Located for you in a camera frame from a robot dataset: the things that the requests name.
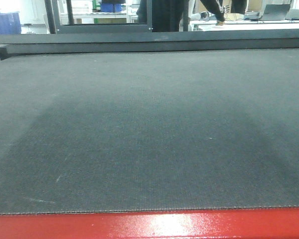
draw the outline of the blue crate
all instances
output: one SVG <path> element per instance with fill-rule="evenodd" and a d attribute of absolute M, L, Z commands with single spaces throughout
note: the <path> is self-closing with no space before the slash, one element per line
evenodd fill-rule
<path fill-rule="evenodd" d="M 102 3 L 101 4 L 101 11 L 102 12 L 113 12 L 113 4 Z M 114 11 L 115 12 L 121 12 L 122 11 L 122 4 L 115 4 Z"/>
<path fill-rule="evenodd" d="M 0 34 L 20 34 L 21 24 L 18 12 L 0 13 Z"/>

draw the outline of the office equipment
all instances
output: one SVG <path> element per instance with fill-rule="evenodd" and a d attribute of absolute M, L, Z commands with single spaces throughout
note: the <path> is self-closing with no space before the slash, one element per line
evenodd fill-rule
<path fill-rule="evenodd" d="M 262 21 L 280 21 L 285 20 L 290 9 L 290 4 L 267 4 L 264 14 L 259 20 Z"/>

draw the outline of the black pants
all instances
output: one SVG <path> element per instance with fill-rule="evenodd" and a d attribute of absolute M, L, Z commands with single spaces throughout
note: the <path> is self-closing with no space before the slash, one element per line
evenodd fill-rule
<path fill-rule="evenodd" d="M 209 12 L 215 14 L 218 21 L 224 21 L 216 0 L 200 0 Z M 244 14 L 247 0 L 233 0 L 232 12 Z M 178 31 L 179 22 L 184 11 L 183 0 L 153 0 L 153 32 Z M 139 23 L 147 22 L 147 0 L 141 0 L 138 10 Z"/>
<path fill-rule="evenodd" d="M 153 32 L 179 31 L 179 22 L 184 11 L 182 0 L 153 0 Z M 147 22 L 147 0 L 141 0 L 138 10 L 139 23 Z"/>
<path fill-rule="evenodd" d="M 215 14 L 215 17 L 218 21 L 225 21 L 224 14 L 220 11 L 219 5 L 216 0 L 200 0 L 205 8 Z"/>

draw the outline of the red metal frame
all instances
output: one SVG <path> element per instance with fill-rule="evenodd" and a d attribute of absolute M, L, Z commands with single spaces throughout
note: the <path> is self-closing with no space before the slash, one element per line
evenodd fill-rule
<path fill-rule="evenodd" d="M 0 216 L 0 239 L 299 239 L 299 208 Z"/>

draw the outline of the felt surface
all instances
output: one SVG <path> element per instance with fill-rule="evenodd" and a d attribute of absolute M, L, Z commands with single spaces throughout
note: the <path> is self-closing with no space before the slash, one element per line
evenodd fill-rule
<path fill-rule="evenodd" d="M 0 214 L 299 206 L 299 49 L 0 62 Z"/>

